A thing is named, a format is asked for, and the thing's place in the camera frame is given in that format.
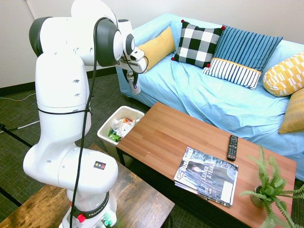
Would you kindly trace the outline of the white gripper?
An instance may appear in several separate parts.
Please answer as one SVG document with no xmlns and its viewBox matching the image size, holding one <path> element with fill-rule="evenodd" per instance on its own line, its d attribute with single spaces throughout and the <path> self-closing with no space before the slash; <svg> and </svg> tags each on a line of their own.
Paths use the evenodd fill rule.
<svg viewBox="0 0 304 228">
<path fill-rule="evenodd" d="M 135 59 L 134 57 L 127 57 L 127 59 L 121 58 L 117 63 L 117 66 L 123 69 L 123 75 L 126 82 L 128 71 L 133 71 L 133 89 L 138 89 L 138 73 L 143 73 L 146 70 L 146 60 L 144 57 Z"/>
</svg>

